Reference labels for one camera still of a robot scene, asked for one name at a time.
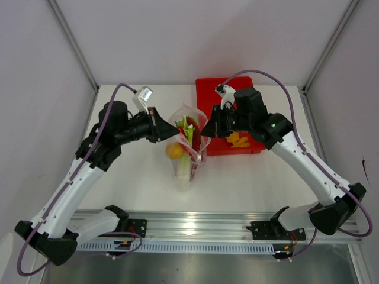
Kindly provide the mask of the red lobster toy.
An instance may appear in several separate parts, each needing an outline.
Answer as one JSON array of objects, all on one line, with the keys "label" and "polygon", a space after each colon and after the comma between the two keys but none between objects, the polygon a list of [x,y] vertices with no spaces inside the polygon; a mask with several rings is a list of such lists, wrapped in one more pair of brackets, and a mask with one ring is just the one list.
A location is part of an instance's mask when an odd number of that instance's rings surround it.
[{"label": "red lobster toy", "polygon": [[186,137],[192,149],[199,153],[201,136],[200,128],[195,119],[184,115],[182,120],[176,122],[176,125],[180,129],[181,133]]}]

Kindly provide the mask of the yellow ginger toy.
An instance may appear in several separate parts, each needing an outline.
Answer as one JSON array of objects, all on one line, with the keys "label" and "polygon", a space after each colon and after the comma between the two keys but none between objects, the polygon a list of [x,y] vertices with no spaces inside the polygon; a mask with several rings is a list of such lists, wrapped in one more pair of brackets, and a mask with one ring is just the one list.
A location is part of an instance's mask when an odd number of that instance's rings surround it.
[{"label": "yellow ginger toy", "polygon": [[240,134],[238,132],[231,133],[227,138],[226,141],[230,144],[232,148],[237,147],[249,147],[250,143],[248,142],[248,138],[243,136],[240,137]]}]

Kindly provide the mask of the yellow pepper toy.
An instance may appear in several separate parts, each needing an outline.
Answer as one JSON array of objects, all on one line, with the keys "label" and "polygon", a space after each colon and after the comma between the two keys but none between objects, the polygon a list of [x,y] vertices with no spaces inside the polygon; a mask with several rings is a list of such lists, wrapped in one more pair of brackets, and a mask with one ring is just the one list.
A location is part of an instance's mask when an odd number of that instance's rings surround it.
[{"label": "yellow pepper toy", "polygon": [[165,154],[171,160],[180,159],[184,155],[184,149],[180,143],[170,143],[166,146]]}]

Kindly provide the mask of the clear zip top bag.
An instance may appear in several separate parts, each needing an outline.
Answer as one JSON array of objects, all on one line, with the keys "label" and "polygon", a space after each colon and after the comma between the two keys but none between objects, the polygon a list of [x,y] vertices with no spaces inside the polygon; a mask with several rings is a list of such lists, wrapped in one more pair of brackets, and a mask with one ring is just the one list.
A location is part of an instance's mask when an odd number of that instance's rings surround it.
[{"label": "clear zip top bag", "polygon": [[179,130],[179,134],[168,140],[166,156],[171,160],[177,189],[185,191],[207,160],[211,139],[203,137],[201,131],[208,118],[199,109],[183,104],[171,115],[169,123]]}]

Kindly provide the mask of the green white celery toy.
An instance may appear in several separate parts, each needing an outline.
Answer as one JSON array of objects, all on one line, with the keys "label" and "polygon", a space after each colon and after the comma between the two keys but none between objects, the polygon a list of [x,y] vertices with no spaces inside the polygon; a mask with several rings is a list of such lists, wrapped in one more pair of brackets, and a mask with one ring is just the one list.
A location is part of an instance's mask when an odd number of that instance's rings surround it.
[{"label": "green white celery toy", "polygon": [[181,144],[184,149],[184,155],[180,158],[176,169],[176,184],[180,189],[186,188],[191,181],[192,175],[192,147],[184,136],[186,143]]}]

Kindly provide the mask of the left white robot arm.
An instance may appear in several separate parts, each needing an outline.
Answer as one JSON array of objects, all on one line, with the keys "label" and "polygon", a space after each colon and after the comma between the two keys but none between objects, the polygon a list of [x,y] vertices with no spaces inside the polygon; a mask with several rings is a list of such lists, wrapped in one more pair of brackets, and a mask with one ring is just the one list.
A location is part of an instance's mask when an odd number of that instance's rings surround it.
[{"label": "left white robot arm", "polygon": [[131,118],[128,114],[124,102],[105,104],[57,191],[32,220],[15,226],[27,245],[56,266],[67,262],[82,243],[102,235],[121,237],[128,233],[129,215],[115,205],[78,223],[71,221],[88,191],[121,155],[122,145],[140,139],[157,143],[179,134],[154,107]]}]

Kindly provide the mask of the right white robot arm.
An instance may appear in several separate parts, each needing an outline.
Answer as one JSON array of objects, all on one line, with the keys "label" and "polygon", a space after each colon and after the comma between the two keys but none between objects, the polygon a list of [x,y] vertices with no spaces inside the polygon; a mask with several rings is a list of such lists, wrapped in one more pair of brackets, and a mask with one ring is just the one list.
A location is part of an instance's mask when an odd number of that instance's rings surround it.
[{"label": "right white robot arm", "polygon": [[211,117],[201,135],[226,138],[244,132],[283,159],[310,187],[317,202],[295,208],[283,207],[271,218],[271,234],[279,239],[291,231],[313,226],[326,235],[341,230],[366,194],[360,184],[341,178],[314,152],[307,149],[295,126],[282,114],[269,113],[255,88],[238,91],[219,85],[221,104],[212,107]]}]

